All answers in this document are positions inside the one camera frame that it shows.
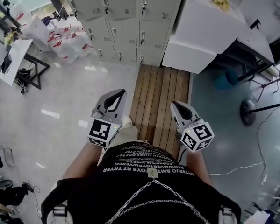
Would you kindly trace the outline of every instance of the blue trash can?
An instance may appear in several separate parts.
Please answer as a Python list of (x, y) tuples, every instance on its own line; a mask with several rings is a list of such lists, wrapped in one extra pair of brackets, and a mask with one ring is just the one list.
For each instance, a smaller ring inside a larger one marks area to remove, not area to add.
[(215, 86), (219, 90), (228, 90), (238, 83), (238, 77), (233, 70), (226, 70), (218, 79), (215, 80)]

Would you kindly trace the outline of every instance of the gray locker cabinet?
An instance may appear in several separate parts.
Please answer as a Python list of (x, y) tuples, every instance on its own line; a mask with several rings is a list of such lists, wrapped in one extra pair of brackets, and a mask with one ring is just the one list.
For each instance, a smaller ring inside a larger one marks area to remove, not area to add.
[(71, 9), (76, 10), (77, 20), (103, 16), (100, 0), (67, 0)]
[(136, 12), (141, 19), (170, 22), (176, 0), (136, 0), (136, 3)]
[(122, 64), (136, 65), (136, 47), (121, 47), (114, 45), (117, 62)]
[(103, 11), (110, 19), (121, 19), (136, 16), (136, 0), (101, 0)]
[(138, 49), (139, 64), (159, 66), (162, 60), (160, 49)]
[(98, 17), (89, 21), (80, 21), (89, 38), (95, 47), (97, 43), (112, 43), (110, 33), (108, 31), (107, 22), (104, 17)]
[(159, 21), (140, 20), (139, 47), (162, 50), (169, 29), (169, 24)]
[(115, 45), (136, 47), (136, 19), (109, 20)]
[(113, 47), (113, 44), (108, 43), (96, 43), (95, 50), (98, 55), (98, 59), (104, 62), (116, 62), (117, 57)]

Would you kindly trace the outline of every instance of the wooden deck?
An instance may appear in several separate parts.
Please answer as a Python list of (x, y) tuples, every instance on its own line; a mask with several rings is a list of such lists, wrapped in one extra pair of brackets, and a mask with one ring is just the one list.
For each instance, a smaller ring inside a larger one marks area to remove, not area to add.
[(189, 74), (173, 68), (141, 65), (130, 110), (138, 139), (165, 149), (174, 158), (178, 157), (179, 145), (170, 103), (173, 100), (187, 103)]

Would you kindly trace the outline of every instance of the chain necklace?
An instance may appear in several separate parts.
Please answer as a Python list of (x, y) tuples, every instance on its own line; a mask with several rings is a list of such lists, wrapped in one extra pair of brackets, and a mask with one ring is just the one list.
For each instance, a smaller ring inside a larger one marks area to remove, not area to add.
[[(179, 197), (181, 199), (181, 201), (177, 201), (177, 200), (152, 200), (152, 201), (148, 201), (148, 202), (144, 202), (138, 205), (135, 205), (131, 208), (128, 208), (126, 210), (124, 210), (127, 205), (130, 203), (130, 201), (132, 199), (134, 199), (141, 191), (143, 191), (146, 187), (149, 187), (151, 184), (159, 184), (161, 186), (163, 186), (164, 188), (168, 189), (169, 191), (171, 191), (175, 196)], [(144, 185), (143, 187), (141, 187), (137, 192), (135, 192), (133, 194), (133, 196), (131, 196), (131, 198), (129, 200), (126, 201), (126, 203), (117, 211), (117, 213), (115, 215), (113, 215), (113, 217), (111, 219), (109, 219), (108, 222), (106, 222), (105, 224), (111, 224), (113, 221), (115, 221), (118, 217), (122, 216), (123, 214), (125, 214), (126, 212), (133, 210), (135, 208), (150, 204), (150, 203), (179, 203), (179, 204), (183, 204), (186, 205), (187, 207), (189, 207), (190, 209), (192, 209), (192, 211), (194, 212), (194, 214), (199, 217), (205, 224), (209, 224), (209, 222), (200, 214), (199, 211), (196, 210), (196, 208), (191, 205), (190, 203), (188, 203), (178, 192), (175, 192), (172, 188), (170, 188), (169, 186), (161, 183), (160, 181), (155, 180), (155, 178), (153, 177), (153, 180), (149, 183), (147, 183), (146, 185)]]

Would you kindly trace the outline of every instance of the sneaker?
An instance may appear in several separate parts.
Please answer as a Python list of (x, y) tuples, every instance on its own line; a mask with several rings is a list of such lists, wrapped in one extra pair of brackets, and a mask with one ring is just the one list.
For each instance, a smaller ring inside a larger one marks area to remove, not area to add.
[(27, 191), (34, 192), (34, 188), (31, 185), (27, 184), (26, 182), (23, 182), (22, 186), (25, 187)]
[(122, 126), (128, 126), (131, 124), (132, 124), (132, 121), (131, 121), (130, 116), (124, 116), (123, 121), (122, 121)]

